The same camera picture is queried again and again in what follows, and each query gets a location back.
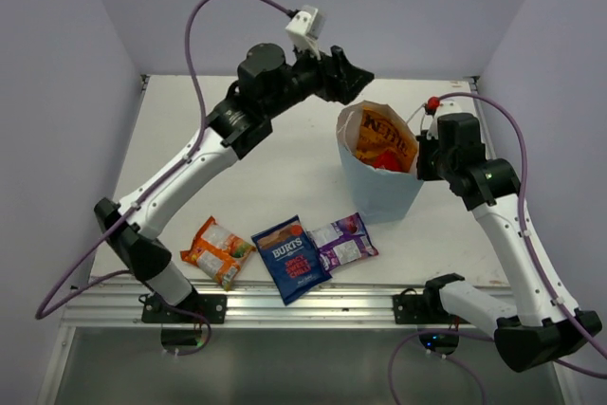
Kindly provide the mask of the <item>red gummy candy bag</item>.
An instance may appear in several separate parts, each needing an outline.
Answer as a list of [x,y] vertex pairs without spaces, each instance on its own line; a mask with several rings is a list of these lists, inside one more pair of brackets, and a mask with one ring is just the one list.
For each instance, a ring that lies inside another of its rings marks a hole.
[[394,173],[403,173],[403,168],[397,155],[390,150],[386,150],[374,158],[372,166],[376,169],[390,171]]

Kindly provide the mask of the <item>yellow Kettle chips bag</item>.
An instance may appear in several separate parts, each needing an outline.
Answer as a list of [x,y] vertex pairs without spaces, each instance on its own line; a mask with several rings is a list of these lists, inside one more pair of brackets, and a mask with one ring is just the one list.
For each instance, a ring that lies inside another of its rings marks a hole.
[[359,125],[355,157],[365,165],[373,167],[374,158],[386,150],[397,155],[403,173],[411,171],[418,144],[409,127],[402,124],[399,117],[386,116],[365,107]]

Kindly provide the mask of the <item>light blue paper bag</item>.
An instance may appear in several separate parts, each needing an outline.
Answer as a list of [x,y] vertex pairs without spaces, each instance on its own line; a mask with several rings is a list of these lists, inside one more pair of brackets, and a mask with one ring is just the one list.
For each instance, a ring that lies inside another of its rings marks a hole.
[[360,162],[355,157],[355,150],[365,107],[386,116],[399,117],[402,124],[409,125],[392,107],[373,101],[362,101],[344,108],[336,125],[340,164],[355,208],[368,223],[394,222],[406,216],[422,188],[422,182],[416,176],[418,152],[409,173],[375,169]]

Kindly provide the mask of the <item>blue Burts chips bag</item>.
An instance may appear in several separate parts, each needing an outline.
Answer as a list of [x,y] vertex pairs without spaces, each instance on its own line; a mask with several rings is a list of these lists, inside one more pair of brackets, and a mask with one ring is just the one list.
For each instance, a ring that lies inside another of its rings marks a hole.
[[252,236],[284,305],[293,304],[332,276],[298,215]]

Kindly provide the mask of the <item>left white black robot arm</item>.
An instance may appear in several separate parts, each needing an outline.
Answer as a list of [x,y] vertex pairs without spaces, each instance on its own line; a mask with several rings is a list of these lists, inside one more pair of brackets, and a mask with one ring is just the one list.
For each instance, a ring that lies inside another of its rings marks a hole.
[[135,278],[163,302],[176,322],[190,320],[198,293],[158,236],[173,216],[207,183],[244,158],[272,132],[271,122],[316,96],[347,105],[375,78],[349,62],[339,46],[313,55],[299,51],[294,64],[275,44],[252,47],[237,67],[226,97],[188,144],[138,190],[94,208],[105,243]]

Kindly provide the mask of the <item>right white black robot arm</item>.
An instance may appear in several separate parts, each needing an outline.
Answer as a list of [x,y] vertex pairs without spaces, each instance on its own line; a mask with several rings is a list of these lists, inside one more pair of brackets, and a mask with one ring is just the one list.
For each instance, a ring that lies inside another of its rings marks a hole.
[[492,337],[515,372],[578,351],[602,329],[563,286],[541,242],[532,238],[528,212],[520,208],[521,183],[505,159],[487,159],[480,122],[470,113],[435,115],[418,136],[417,175],[444,180],[483,229],[506,274],[514,302],[506,304],[456,273],[429,280],[422,309],[443,322],[457,316]]

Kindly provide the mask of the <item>red emergency knob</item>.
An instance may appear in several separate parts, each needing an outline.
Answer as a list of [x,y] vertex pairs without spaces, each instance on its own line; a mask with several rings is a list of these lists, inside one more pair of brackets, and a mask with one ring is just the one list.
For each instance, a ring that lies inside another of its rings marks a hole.
[[438,97],[430,97],[424,106],[425,113],[428,116],[434,116],[440,104],[441,100]]

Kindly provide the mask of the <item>purple snack packet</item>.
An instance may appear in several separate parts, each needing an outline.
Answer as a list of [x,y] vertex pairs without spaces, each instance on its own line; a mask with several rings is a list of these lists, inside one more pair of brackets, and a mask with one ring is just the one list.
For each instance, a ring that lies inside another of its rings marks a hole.
[[356,212],[307,233],[327,272],[358,260],[378,256],[360,215]]

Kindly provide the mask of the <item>orange snack packet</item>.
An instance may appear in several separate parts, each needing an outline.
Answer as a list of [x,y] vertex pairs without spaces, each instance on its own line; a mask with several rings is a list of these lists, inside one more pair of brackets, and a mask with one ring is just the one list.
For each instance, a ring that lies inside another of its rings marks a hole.
[[193,237],[190,248],[180,251],[180,258],[185,263],[197,266],[229,291],[255,251],[255,246],[219,225],[210,216]]

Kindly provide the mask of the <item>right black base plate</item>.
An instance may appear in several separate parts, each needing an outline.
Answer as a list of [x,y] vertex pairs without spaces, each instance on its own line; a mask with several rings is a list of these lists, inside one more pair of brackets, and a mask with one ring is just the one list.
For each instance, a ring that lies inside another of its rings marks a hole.
[[414,288],[406,288],[392,296],[392,310],[395,324],[429,325],[464,323],[459,316],[432,307],[429,300]]

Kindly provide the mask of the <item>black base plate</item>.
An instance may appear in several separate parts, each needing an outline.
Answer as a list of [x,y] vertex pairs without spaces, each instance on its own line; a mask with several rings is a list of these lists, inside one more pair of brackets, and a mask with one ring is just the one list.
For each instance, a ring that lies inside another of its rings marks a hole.
[[392,296],[392,310],[395,324],[429,325],[464,323],[459,316],[432,307],[429,300],[414,288],[406,288]]
[[204,318],[210,324],[222,324],[228,309],[226,294],[193,293],[177,306],[170,306],[152,294],[138,296],[143,305],[141,321],[151,324],[181,324],[202,322]]

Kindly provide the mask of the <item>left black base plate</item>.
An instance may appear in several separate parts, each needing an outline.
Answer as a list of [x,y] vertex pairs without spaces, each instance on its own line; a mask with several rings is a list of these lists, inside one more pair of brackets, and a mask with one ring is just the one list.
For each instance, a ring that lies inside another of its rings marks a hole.
[[181,324],[202,322],[204,318],[210,324],[222,324],[228,309],[226,294],[193,293],[177,306],[170,306],[152,294],[138,296],[143,305],[141,321],[151,324]]

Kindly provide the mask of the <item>aluminium mounting rail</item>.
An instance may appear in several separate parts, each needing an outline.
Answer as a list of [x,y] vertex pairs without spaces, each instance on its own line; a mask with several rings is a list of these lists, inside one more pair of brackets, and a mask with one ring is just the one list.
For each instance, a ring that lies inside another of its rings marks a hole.
[[[225,321],[212,326],[227,328],[355,329],[393,328],[392,296],[403,291],[394,286],[321,285],[294,304],[285,306],[270,285],[247,285],[224,292],[198,282],[199,294],[226,294]],[[143,305],[138,296],[151,294],[126,279],[110,281],[84,292],[64,308],[62,323],[73,327],[136,327],[144,324],[184,328],[188,324],[151,324],[141,321]],[[411,327],[455,324],[409,325]]]

